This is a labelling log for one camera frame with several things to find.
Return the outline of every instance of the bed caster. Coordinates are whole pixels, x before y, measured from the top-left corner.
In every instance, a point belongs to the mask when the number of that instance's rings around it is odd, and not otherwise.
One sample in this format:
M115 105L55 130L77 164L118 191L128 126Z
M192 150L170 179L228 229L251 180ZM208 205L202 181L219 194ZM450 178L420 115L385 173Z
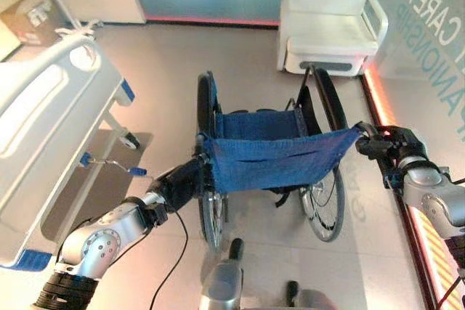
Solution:
M126 136L119 137L119 139L120 139L121 143L123 143L128 148L131 148L133 150L139 149L139 147L140 147L139 140L131 132L128 132L126 134Z

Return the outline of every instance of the white chair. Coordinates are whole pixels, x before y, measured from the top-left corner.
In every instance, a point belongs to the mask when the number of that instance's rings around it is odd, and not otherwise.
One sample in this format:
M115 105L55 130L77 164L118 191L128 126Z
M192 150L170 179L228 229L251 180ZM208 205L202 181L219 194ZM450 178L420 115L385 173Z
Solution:
M363 72L387 32L378 0L282 0L278 70L302 74L309 63L330 75Z

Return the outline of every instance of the blue fabric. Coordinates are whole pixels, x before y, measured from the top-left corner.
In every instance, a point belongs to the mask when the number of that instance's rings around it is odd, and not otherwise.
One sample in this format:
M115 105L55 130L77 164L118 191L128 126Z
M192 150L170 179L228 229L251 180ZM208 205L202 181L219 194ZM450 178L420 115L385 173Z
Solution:
M123 82L121 83L121 87L123 88L124 92L126 92L126 94L128 95L128 98L131 100L131 102L134 101L134 98L136 97L136 95L132 91L132 89L129 86L129 83L126 81L126 79L124 79Z
M279 140L207 138L218 192L314 184L339 163L357 140L352 127L310 137Z
M20 259L14 266L3 266L5 269L21 270L26 272L41 272L49 263L51 253L37 250L24 250Z
M215 122L217 138L274 141L300 136L293 110L216 114Z

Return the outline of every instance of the black cable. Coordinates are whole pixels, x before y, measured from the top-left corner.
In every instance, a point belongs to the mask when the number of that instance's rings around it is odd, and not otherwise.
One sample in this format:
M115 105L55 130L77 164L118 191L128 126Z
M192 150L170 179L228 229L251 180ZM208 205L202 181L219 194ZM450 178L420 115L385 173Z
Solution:
M436 310L441 309L441 306L444 304L444 302L448 298L448 296L453 292L453 290L460 283L460 280L462 280L462 278L460 276L457 277L457 280L449 287L448 291L445 293L445 295L442 297L442 299L439 301L439 303L437 303Z
M127 250L125 250L117 259L115 259L111 264L110 266L114 265L114 263L116 263L117 261L119 261L121 259L121 257L123 257L126 253L128 253L135 245L138 245L139 243L141 243L148 235L149 233L151 232L151 230L148 230L142 239L140 239L139 241L137 241L135 244L133 244L131 247L129 247Z
M68 234L68 236L71 234L71 232L76 231L77 229L79 229L80 227L82 227L83 224L87 223L88 221L91 221L92 219L93 219L93 218L84 219L81 223L79 223L79 224L76 226L76 228L74 228L73 230L70 231L70 233ZM58 259L60 259L61 250L63 249L63 243L65 243L65 241L62 242L60 248L58 249L57 259L55 259L55 263L58 263Z
M182 248L182 252L181 252L181 255L179 256L179 258L177 259L177 262L175 263L175 265L171 268L170 272L166 275L165 279L163 280L163 282L158 286L157 288L157 291L155 291L155 294L153 295L153 298L152 298L152 303L150 303L150 308L149 310L152 310L153 308L153 304L155 303L155 299L158 295L158 292L160 292L160 289L163 287L163 285L165 284L165 282L167 281L167 279L171 276L171 274L173 273L173 271L176 269L177 265L180 263L182 257L184 256L184 252L186 251L186 247L187 247L187 242L189 241L189 234L187 233L187 229L186 229L186 226L184 224L184 221L182 220L181 216L179 215L179 213L177 213L177 210L174 210L174 213L176 214L177 218L179 219L179 221L181 222L181 225L182 225L182 228L184 229L184 233L186 235L186 241L184 242L184 247Z
M453 181L452 184L462 184L462 183L465 183L465 178L462 178L462 179L459 179L458 181Z

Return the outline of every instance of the cardboard box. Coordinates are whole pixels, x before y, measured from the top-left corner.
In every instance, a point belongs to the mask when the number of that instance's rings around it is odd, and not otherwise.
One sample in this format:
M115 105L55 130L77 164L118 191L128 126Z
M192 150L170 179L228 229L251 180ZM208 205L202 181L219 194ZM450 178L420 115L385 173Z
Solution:
M54 30L65 27L53 0L20 0L2 12L0 20L27 45L51 46L60 38Z

